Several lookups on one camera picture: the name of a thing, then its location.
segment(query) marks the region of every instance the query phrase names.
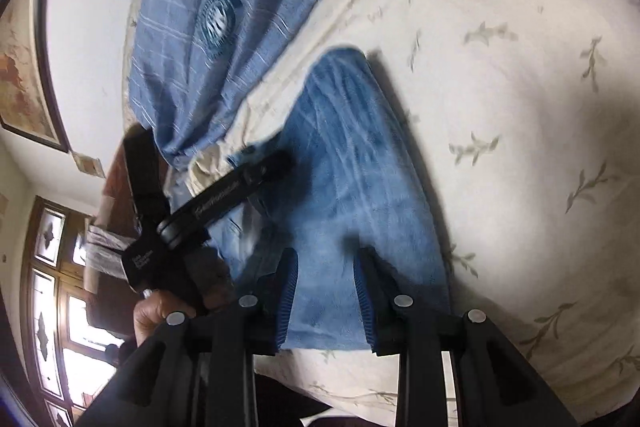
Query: black clamp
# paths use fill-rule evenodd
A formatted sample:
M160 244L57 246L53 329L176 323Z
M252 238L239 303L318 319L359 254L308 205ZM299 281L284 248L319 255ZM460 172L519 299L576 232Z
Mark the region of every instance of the black clamp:
M253 355L275 355L279 306L296 253L287 249L273 275L219 311L170 314L119 368L79 427L257 427ZM208 365L202 359L209 354ZM201 368L206 368L203 376Z
M396 427L423 425L425 418L447 425L443 351L451 355L460 427L578 426L484 312L445 315L404 295L372 248L358 252L354 279L371 349L400 354Z
M129 285L139 293L163 289L207 313L202 296L188 275L183 256L209 239L207 226L292 168L289 154L277 151L255 164L231 171L170 214L157 175L158 150L150 130L124 140L129 184L140 237L124 252L122 267Z

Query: blue plaid blanket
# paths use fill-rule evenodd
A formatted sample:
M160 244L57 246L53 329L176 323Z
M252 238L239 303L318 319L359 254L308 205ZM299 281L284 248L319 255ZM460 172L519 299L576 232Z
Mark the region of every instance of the blue plaid blanket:
M316 1L142 0L129 98L169 163L225 136Z

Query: hand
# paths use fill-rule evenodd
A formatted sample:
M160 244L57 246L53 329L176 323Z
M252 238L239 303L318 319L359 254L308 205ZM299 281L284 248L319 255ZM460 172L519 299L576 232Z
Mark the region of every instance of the hand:
M216 257L213 267L207 267L206 280L201 280L200 283L207 288L202 295L207 310L222 308L234 299L234 284L229 269L219 257Z
M146 341L156 327L166 320L167 315L173 312L182 312L191 318L196 316L196 310L165 290L155 290L148 298L139 301L133 309L136 343L140 346Z

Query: window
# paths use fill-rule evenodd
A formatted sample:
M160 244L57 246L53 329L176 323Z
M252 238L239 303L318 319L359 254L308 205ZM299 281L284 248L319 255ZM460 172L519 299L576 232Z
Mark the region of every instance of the window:
M21 313L30 382L56 427L72 427L115 373L106 348L123 339L87 319L82 287L88 217L36 198L22 266Z

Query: bed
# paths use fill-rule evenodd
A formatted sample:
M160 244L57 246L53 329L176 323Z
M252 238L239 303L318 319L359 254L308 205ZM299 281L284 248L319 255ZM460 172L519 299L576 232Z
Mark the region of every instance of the bed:
M639 43L639 0L321 0L188 185L276 133L324 51L362 49L406 131L456 311L483 309L583 423L640 383ZM397 359L295 350L256 366L393 425Z

